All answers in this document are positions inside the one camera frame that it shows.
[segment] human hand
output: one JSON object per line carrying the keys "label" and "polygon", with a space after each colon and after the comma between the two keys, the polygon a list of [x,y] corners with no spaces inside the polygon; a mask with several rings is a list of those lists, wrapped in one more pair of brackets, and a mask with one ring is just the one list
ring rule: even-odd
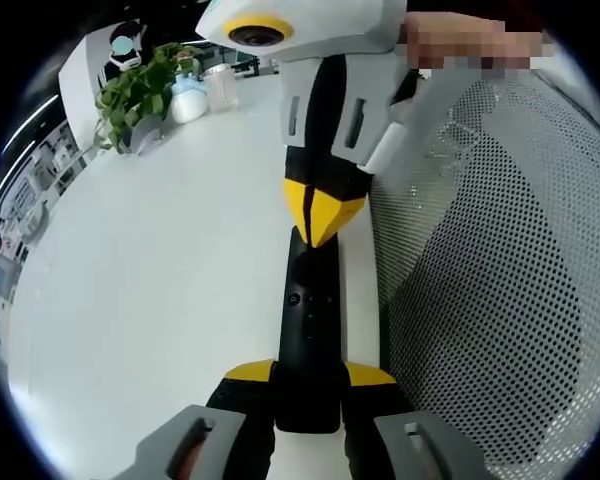
{"label": "human hand", "polygon": [[482,68],[529,68],[543,54],[542,33],[507,32],[504,22],[452,12],[409,12],[404,21],[412,68],[442,68],[445,57]]}

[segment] white robot casing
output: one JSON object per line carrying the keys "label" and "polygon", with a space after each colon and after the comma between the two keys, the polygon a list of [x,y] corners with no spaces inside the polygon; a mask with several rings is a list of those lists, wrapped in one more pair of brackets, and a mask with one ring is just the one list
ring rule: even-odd
{"label": "white robot casing", "polygon": [[[281,61],[343,53],[382,53],[395,47],[407,0],[211,0],[197,32],[207,40]],[[228,25],[258,26],[276,19],[291,27],[271,46],[246,46],[229,37]]]}

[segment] gray mesh fabric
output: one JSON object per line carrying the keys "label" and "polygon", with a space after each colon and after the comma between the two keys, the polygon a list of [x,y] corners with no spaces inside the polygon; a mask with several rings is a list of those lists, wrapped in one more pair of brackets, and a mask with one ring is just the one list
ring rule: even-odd
{"label": "gray mesh fabric", "polygon": [[600,425],[600,133],[532,73],[479,80],[370,196],[383,367],[503,479]]}

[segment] yellow trim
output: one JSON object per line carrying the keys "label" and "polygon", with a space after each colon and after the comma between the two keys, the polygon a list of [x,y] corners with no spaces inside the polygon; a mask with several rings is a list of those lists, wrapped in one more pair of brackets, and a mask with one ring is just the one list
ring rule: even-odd
{"label": "yellow trim", "polygon": [[224,378],[232,380],[246,380],[252,382],[268,382],[273,360],[244,363],[227,372]]}
{"label": "yellow trim", "polygon": [[266,15],[254,15],[251,17],[234,18],[229,20],[222,27],[222,31],[228,37],[231,32],[240,27],[268,27],[277,30],[284,39],[288,39],[293,35],[293,27],[284,20],[280,20],[277,17],[271,17]]}
{"label": "yellow trim", "polygon": [[304,195],[306,191],[306,185],[288,178],[284,179],[284,193],[287,197],[287,203],[304,243],[307,243],[307,232],[304,223]]}
{"label": "yellow trim", "polygon": [[316,189],[311,204],[311,243],[323,245],[364,206],[365,197],[341,202]]}
{"label": "yellow trim", "polygon": [[352,387],[396,383],[395,378],[379,368],[353,362],[345,362],[345,365],[347,366],[347,370],[349,370],[349,379],[351,380]]}

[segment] white table surface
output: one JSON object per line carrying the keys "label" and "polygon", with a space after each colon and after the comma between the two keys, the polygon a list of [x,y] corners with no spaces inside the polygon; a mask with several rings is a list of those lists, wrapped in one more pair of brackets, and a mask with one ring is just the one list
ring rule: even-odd
{"label": "white table surface", "polygon": [[[279,77],[240,81],[241,108],[183,126],[144,157],[97,157],[24,266],[9,382],[70,478],[109,478],[136,443],[232,367],[277,355],[292,227]],[[368,206],[340,234],[348,358],[377,365]],[[343,435],[277,432],[269,478],[350,478]]]}

